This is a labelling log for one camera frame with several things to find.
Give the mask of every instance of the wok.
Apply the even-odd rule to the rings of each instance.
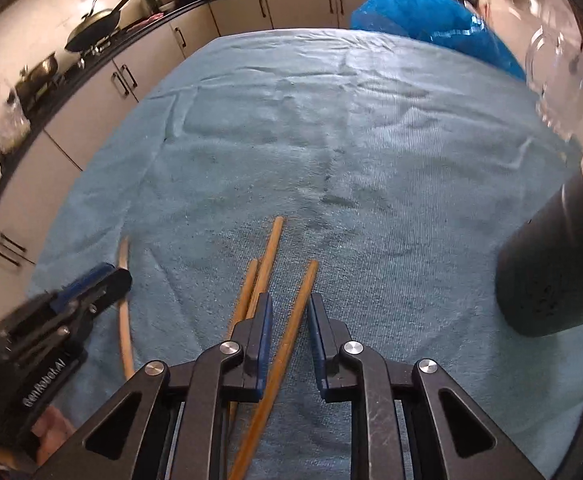
[[[94,14],[96,2],[97,0],[94,0],[89,13],[84,15],[78,27],[71,31],[66,40],[65,50],[84,52],[102,38],[109,36],[118,26],[120,10],[129,0],[121,0],[113,9],[103,9]]]

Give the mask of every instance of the kitchen appliance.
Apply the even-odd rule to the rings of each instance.
[[[94,0],[89,13],[82,17],[82,22],[67,38],[65,49],[69,52],[84,52],[109,36],[118,26],[120,10],[129,0],[121,0],[113,9],[103,9],[94,14],[96,2]]]
[[[148,18],[149,16],[161,12],[160,7],[162,7],[164,3],[162,0],[140,0],[140,5],[142,6],[145,16]]]
[[[30,107],[37,93],[53,79],[57,71],[58,61],[55,52],[49,54],[31,70],[23,67],[20,71],[20,81],[15,84],[15,92],[23,109]]]

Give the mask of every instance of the black container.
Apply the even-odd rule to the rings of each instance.
[[[495,293],[505,319],[523,335],[583,324],[583,161],[500,250]]]

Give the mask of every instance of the chopstick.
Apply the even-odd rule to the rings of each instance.
[[[129,269],[129,237],[120,240],[118,248],[118,266]],[[131,347],[131,324],[129,322],[129,303],[125,296],[118,302],[118,331],[120,332],[120,355],[122,370],[128,381],[136,371],[133,366],[133,350]]]
[[[260,260],[260,269],[258,270],[258,279],[254,285],[254,291],[249,302],[249,309],[247,310],[245,319],[254,317],[255,308],[258,305],[258,296],[261,292],[266,292],[269,286],[269,279],[273,264],[276,261],[276,253],[278,252],[278,243],[280,242],[280,235],[282,234],[282,225],[284,224],[284,217],[276,216],[271,227],[271,234],[267,241],[267,247],[264,250],[262,259]]]
[[[242,282],[242,287],[240,288],[240,295],[238,296],[238,302],[236,302],[236,307],[234,309],[234,315],[229,322],[229,328],[226,331],[226,338],[231,339],[231,335],[234,333],[234,327],[236,323],[242,321],[244,316],[246,316],[247,308],[249,307],[249,301],[251,300],[252,290],[254,290],[254,282],[256,279],[256,274],[258,272],[258,259],[254,258],[251,260],[247,266],[247,272],[244,276],[244,282]],[[229,403],[229,428],[232,428],[234,419],[236,418],[236,410],[238,409],[237,402]]]
[[[268,374],[264,396],[255,409],[254,417],[252,418],[247,434],[242,439],[240,449],[234,460],[234,465],[231,468],[229,480],[242,480],[244,478],[249,469],[252,458],[254,457],[255,451],[258,448],[260,436],[267,425],[267,419],[273,408],[273,403],[278,395],[278,390],[280,389],[285,371],[287,370],[287,365],[289,364],[291,354],[293,353],[293,348],[300,329],[300,323],[302,322],[302,315],[305,311],[305,305],[309,299],[309,294],[311,294],[311,289],[314,286],[317,273],[318,262],[316,260],[311,260],[307,267],[305,277],[302,280],[302,285],[300,285],[300,290],[296,297],[296,301],[294,302],[289,320],[287,321],[282,341],[278,345],[276,357]]]
[[[278,244],[280,242],[280,236],[282,235],[282,226],[284,224],[283,216],[276,216],[271,226],[271,233],[269,239],[267,240],[267,245],[264,248],[264,254],[260,259],[260,267],[258,268],[258,277],[255,284],[253,285],[253,290],[251,291],[251,297],[249,298],[249,305],[246,313],[242,314],[242,318],[238,319],[242,321],[243,319],[248,319],[254,317],[255,308],[258,305],[258,297],[261,292],[266,292],[269,287],[269,279],[271,278],[271,271],[273,270],[273,264],[276,261],[276,254],[278,253]],[[236,411],[238,410],[237,402],[229,403],[229,431],[231,432],[234,420],[236,418]]]

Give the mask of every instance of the countertop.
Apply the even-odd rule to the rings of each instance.
[[[15,151],[1,157],[2,179],[0,180],[0,196],[6,189],[6,186],[9,183],[9,179],[15,173],[15,170],[18,167],[18,163],[27,153],[27,150],[31,147],[36,137],[43,132],[44,127],[51,120],[51,118],[56,113],[58,113],[60,108],[65,105],[71,96],[75,94],[75,92],[78,91],[78,89],[85,82],[87,82],[108,62],[110,62],[117,54],[128,48],[135,41],[138,41],[143,36],[146,36],[151,31],[161,27],[175,17],[188,12],[188,10],[194,9],[195,7],[199,7],[211,1],[215,0],[194,0],[185,4],[181,3],[179,7],[172,10],[172,12],[165,14],[164,17],[160,18],[159,20],[148,24],[146,27],[143,27],[140,30],[128,33],[121,40],[116,38],[116,43],[113,46],[108,47],[97,58],[89,60],[89,62],[85,65],[84,70],[82,70],[80,76],[73,78],[61,89],[53,92],[49,98],[41,100],[40,104],[36,105],[35,112],[30,114],[29,118],[31,121],[31,131],[29,135]],[[477,2],[477,0],[469,1],[471,1],[472,4],[476,4]]]

